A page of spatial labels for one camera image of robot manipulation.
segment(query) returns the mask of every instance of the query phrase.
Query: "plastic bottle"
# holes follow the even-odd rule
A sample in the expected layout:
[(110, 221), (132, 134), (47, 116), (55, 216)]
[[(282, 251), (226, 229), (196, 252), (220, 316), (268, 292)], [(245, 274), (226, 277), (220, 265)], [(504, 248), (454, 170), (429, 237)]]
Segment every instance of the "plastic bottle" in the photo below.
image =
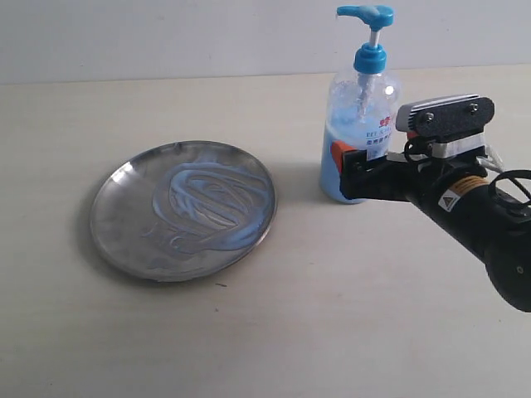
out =
[(335, 201), (348, 201), (339, 190), (339, 172), (330, 146), (341, 140), (357, 148), (367, 149), (368, 159), (387, 153), (396, 104), (400, 92), (398, 80), (384, 74), (387, 54), (378, 44), (380, 31), (393, 23), (393, 10), (386, 6), (343, 6), (337, 15), (358, 17), (371, 28), (369, 42), (356, 52), (353, 67), (341, 71), (329, 88), (323, 153), (319, 185)]

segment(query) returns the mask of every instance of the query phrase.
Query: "metal plate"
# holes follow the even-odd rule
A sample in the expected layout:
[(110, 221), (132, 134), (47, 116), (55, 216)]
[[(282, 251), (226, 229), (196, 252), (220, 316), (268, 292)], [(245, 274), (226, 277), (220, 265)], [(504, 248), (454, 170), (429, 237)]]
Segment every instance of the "metal plate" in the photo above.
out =
[(151, 149), (116, 170), (95, 198), (90, 230), (115, 267), (160, 282), (213, 274), (266, 235), (277, 197), (264, 165), (224, 143)]

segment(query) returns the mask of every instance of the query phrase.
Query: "tabletop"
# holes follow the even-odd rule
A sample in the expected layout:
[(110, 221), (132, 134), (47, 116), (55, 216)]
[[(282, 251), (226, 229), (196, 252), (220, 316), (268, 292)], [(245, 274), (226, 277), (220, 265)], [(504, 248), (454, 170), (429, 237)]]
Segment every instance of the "tabletop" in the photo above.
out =
[[(477, 93), (486, 136), (531, 168), (531, 66), (399, 70), (403, 103)], [(318, 187), (331, 75), (0, 87), (0, 395), (527, 397), (531, 316), (413, 205)], [(95, 252), (88, 212), (120, 164), (189, 139), (245, 149), (279, 206), (250, 255), (148, 284)], [(395, 133), (392, 149), (405, 138)]]

